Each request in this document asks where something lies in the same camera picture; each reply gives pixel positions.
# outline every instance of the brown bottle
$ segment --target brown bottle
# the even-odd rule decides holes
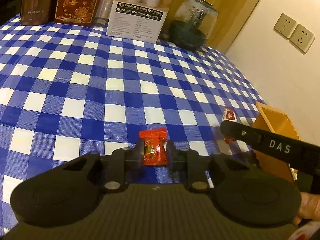
[[[57,0],[22,0],[21,24],[41,25],[49,22],[56,3]]]

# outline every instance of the wooden door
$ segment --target wooden door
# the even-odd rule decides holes
[[[174,0],[164,28],[168,28],[174,14],[184,0]],[[227,52],[234,39],[249,18],[259,0],[206,0],[219,12],[218,20],[210,35],[207,45],[222,52]]]

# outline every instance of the white wall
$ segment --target white wall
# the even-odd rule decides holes
[[[315,34],[307,54],[273,30],[282,13]],[[260,0],[227,56],[302,140],[320,145],[320,0]]]

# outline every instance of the ribbed rubber surface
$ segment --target ribbed rubber surface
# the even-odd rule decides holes
[[[291,224],[271,229],[236,224],[206,195],[190,193],[182,184],[131,184],[123,193],[106,195],[82,221],[58,228],[20,223],[4,240],[285,240],[296,229]]]

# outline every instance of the wrapped candy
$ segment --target wrapped candy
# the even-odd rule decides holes
[[[222,121],[225,121],[225,120],[229,120],[229,121],[233,121],[233,122],[237,121],[236,113],[233,110],[231,110],[231,109],[229,109],[227,107],[224,110],[224,113],[223,113],[223,116],[222,116]],[[224,138],[224,141],[225,141],[225,143],[230,144],[232,142],[235,142],[236,140],[231,138],[231,137],[229,137],[229,136],[226,136]]]
[[[160,128],[156,130],[141,131],[139,137],[144,139],[144,165],[167,165],[167,155],[164,143],[167,140],[167,130]]]

